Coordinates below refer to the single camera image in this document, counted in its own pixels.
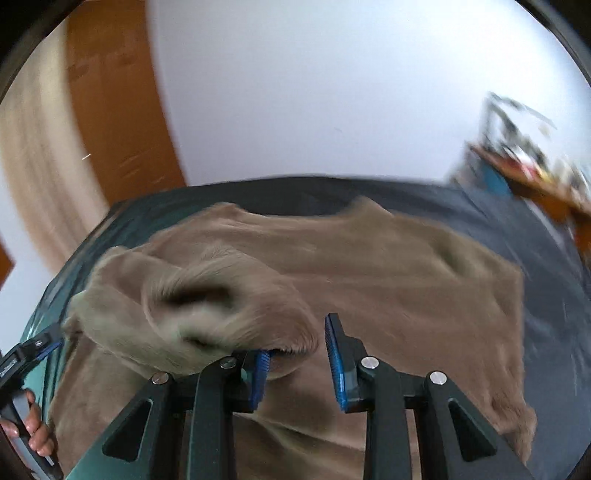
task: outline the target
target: wooden door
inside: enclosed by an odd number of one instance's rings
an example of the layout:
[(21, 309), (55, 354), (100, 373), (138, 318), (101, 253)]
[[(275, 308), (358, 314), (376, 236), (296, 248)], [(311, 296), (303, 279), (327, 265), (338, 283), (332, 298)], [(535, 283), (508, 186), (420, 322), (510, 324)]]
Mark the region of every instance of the wooden door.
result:
[(13, 263), (2, 244), (0, 244), (0, 288), (7, 279), (8, 274), (12, 271)]
[(82, 3), (68, 18), (74, 115), (109, 204), (185, 186), (158, 97), (145, 2)]

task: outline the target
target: bed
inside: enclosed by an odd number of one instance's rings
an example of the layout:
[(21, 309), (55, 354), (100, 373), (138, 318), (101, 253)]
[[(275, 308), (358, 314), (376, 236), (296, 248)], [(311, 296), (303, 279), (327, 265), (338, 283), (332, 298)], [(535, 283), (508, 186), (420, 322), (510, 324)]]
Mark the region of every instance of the bed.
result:
[[(188, 187), (115, 205), (47, 287), (22, 339), (66, 317), (98, 258), (217, 202), (265, 215), (329, 215), (366, 196), (393, 212), (443, 222), (522, 269), (525, 398), (538, 416), (528, 463), (538, 480), (564, 480), (591, 440), (589, 273), (568, 236), (525, 202), (483, 190), (382, 180), (286, 177)], [(67, 345), (27, 378), (44, 415)]]

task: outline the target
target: fuzzy brown cloth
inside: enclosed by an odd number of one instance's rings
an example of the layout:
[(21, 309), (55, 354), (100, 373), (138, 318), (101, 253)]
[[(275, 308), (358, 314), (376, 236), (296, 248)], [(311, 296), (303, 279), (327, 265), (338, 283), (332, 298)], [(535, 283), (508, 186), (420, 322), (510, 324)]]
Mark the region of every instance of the fuzzy brown cloth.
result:
[(450, 375), (525, 461), (535, 414), (523, 397), (521, 297), (509, 262), (367, 199), (318, 218), (216, 205), (111, 249), (72, 299), (75, 348), (50, 412), (60, 462), (68, 472), (153, 372), (191, 374), (262, 348), (284, 354), (259, 410), (236, 419), (239, 477), (361, 478), (365, 416), (335, 401), (319, 341), (328, 312), (399, 371)]

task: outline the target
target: metal screw head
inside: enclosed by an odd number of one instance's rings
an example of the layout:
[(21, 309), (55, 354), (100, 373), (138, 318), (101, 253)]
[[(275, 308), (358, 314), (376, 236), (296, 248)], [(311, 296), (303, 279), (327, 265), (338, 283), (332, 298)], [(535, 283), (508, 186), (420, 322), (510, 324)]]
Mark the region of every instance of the metal screw head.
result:
[(169, 378), (170, 375), (168, 375), (166, 372), (156, 372), (154, 375), (152, 375), (152, 383), (154, 385), (164, 385)]
[(225, 356), (220, 360), (220, 367), (224, 370), (230, 370), (236, 366), (236, 359), (232, 356)]
[(379, 360), (374, 356), (366, 356), (364, 359), (361, 360), (361, 365), (365, 368), (373, 370), (379, 365)]
[(443, 372), (431, 372), (429, 375), (429, 380), (431, 380), (436, 385), (443, 385), (447, 382), (447, 375)]

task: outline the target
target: finger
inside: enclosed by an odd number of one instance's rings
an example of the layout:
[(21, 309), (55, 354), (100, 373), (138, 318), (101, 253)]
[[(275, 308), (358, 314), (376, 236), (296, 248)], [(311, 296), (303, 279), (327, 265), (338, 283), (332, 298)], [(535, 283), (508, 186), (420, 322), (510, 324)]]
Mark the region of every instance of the finger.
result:
[(29, 403), (35, 403), (35, 394), (29, 388), (25, 389), (25, 393), (27, 394), (27, 400)]
[(41, 409), (39, 405), (34, 403), (31, 405), (31, 410), (29, 410), (29, 415), (25, 419), (25, 428), (30, 435), (33, 435), (37, 429), (41, 426)]
[(39, 429), (35, 432), (34, 435), (31, 436), (29, 440), (29, 447), (32, 450), (39, 450), (49, 439), (49, 427), (45, 424), (42, 424)]
[(4, 433), (6, 433), (6, 435), (8, 435), (10, 438), (18, 437), (17, 426), (14, 423), (12, 423), (11, 421), (0, 419), (0, 425), (2, 426), (2, 429), (4, 430)]
[(42, 457), (49, 457), (53, 453), (55, 447), (56, 444), (53, 443), (53, 439), (49, 439), (45, 442), (45, 445), (43, 445), (39, 450), (37, 450), (37, 455)]

